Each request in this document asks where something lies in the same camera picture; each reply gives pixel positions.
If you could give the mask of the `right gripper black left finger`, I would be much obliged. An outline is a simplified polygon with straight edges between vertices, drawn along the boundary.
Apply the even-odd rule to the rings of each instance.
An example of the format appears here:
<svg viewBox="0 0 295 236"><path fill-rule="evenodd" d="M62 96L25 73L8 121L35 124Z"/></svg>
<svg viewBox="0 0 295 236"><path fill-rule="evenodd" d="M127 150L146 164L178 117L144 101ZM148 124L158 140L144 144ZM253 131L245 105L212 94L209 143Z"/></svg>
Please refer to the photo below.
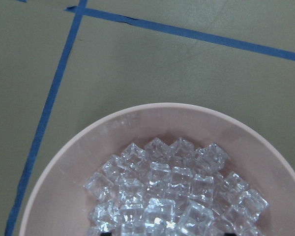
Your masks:
<svg viewBox="0 0 295 236"><path fill-rule="evenodd" d="M102 232L100 233L100 236L112 236L113 233L112 232Z"/></svg>

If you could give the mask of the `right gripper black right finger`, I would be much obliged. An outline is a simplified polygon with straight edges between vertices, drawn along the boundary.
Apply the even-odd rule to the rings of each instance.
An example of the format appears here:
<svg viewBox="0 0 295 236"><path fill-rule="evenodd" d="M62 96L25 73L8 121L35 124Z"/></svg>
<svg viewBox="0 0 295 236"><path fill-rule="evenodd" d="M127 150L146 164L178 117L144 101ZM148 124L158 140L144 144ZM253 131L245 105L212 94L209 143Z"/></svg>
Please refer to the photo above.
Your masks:
<svg viewBox="0 0 295 236"><path fill-rule="evenodd" d="M236 233L225 232L225 236L237 236Z"/></svg>

